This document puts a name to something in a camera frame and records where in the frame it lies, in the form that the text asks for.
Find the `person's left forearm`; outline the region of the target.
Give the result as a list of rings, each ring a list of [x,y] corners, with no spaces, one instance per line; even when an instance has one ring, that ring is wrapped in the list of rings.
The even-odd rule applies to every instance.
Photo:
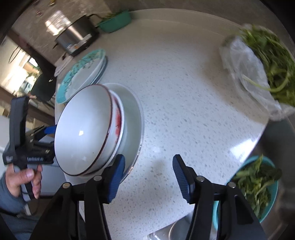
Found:
[[[1,218],[3,226],[16,239],[30,239],[36,221],[28,216],[19,216],[23,212],[25,201],[21,196],[13,196],[6,185],[6,173],[1,177]]]

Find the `person's left hand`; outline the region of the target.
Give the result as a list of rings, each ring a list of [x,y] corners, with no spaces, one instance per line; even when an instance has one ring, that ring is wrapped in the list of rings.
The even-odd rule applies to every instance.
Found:
[[[5,179],[9,192],[17,198],[21,193],[20,186],[22,184],[32,183],[32,192],[34,197],[38,199],[41,193],[42,171],[42,165],[38,165],[36,170],[24,169],[19,172],[15,172],[12,164],[8,165]]]

